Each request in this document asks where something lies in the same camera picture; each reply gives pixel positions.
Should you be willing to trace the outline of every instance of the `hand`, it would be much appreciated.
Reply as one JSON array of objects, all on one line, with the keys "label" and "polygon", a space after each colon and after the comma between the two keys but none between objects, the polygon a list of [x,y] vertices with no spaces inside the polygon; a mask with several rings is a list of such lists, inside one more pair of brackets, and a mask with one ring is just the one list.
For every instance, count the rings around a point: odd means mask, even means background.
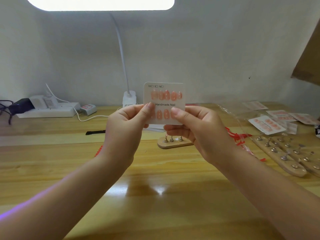
[{"label": "hand", "polygon": [[140,144],[142,129],[148,128],[146,121],[154,112],[155,105],[131,105],[124,107],[108,118],[106,136],[100,154],[112,158],[125,169],[134,159],[134,154]]},{"label": "hand", "polygon": [[167,134],[188,138],[207,162],[214,164],[237,150],[217,112],[200,106],[186,106],[186,111],[172,108],[171,114],[183,125],[165,125]]}]

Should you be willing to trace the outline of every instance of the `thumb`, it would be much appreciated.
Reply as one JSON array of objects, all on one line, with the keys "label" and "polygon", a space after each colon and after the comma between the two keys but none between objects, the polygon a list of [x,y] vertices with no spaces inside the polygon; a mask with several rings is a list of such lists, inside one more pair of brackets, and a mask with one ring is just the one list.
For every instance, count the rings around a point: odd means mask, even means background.
[{"label": "thumb", "polygon": [[132,119],[135,123],[141,126],[146,124],[146,121],[151,117],[152,112],[155,109],[155,104],[148,103],[142,107],[142,109],[137,113],[137,115]]},{"label": "thumb", "polygon": [[193,116],[192,114],[186,111],[183,111],[175,107],[171,108],[171,116],[174,119],[176,119],[178,122],[186,125],[186,127],[188,127],[191,130],[201,122],[199,118]]}]

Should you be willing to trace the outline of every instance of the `wooden table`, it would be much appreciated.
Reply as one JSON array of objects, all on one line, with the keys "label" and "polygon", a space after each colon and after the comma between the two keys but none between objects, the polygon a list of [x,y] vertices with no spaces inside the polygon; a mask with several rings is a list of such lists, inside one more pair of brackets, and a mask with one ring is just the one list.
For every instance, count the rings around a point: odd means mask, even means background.
[{"label": "wooden table", "polygon": [[[270,110],[288,108],[264,103]],[[217,110],[234,133],[237,121]],[[100,107],[109,115],[118,107]],[[94,157],[107,119],[0,117],[0,213],[26,201]],[[258,130],[246,123],[251,134]],[[313,128],[299,124],[296,137],[320,155]],[[273,226],[194,146],[160,149],[161,132],[144,131],[135,159],[119,181],[67,235],[67,239],[283,239]],[[320,196],[320,178],[285,173],[254,143],[246,144],[266,164]]]}]

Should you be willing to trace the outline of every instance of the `white lamp head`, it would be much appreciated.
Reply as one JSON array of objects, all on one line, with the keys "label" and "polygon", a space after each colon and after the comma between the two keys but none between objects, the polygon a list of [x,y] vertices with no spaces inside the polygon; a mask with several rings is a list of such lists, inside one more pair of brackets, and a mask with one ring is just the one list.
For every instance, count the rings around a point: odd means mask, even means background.
[{"label": "white lamp head", "polygon": [[44,11],[153,11],[168,10],[174,0],[28,0]]}]

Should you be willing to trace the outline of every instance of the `wooden base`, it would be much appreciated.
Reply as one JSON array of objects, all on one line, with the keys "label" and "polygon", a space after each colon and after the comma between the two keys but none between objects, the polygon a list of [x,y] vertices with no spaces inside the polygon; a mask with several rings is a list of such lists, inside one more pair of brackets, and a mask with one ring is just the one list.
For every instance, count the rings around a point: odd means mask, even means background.
[{"label": "wooden base", "polygon": [[268,154],[268,156],[271,157],[284,171],[296,177],[303,177],[306,175],[306,169],[292,157],[290,157],[290,154],[287,155],[287,161],[284,161],[281,159],[281,157],[286,156],[286,152],[284,152],[281,148],[277,147],[277,152],[271,151],[271,149],[275,146],[273,140],[271,140],[270,146],[266,147],[265,144],[268,142],[268,139],[262,137],[263,140],[258,140],[258,137],[259,136],[253,136],[253,142],[266,154]]},{"label": "wooden base", "polygon": [[286,147],[285,144],[288,142],[281,142],[278,140],[279,136],[273,137],[273,140],[276,141],[279,147],[283,151],[288,151],[289,155],[298,163],[302,164],[309,173],[314,174],[317,177],[320,177],[320,169],[315,169],[320,166],[320,159],[316,157],[316,155],[310,155],[310,150],[306,148],[300,149],[300,154],[294,153],[294,150],[299,148],[297,141],[291,141],[290,147]]},{"label": "wooden base", "polygon": [[160,137],[158,139],[158,147],[162,149],[176,148],[176,147],[185,147],[193,145],[193,143],[185,137],[182,137],[183,141],[179,141],[179,136],[173,137],[173,142],[170,142],[171,136],[167,136],[168,142],[164,142],[166,137]]}]

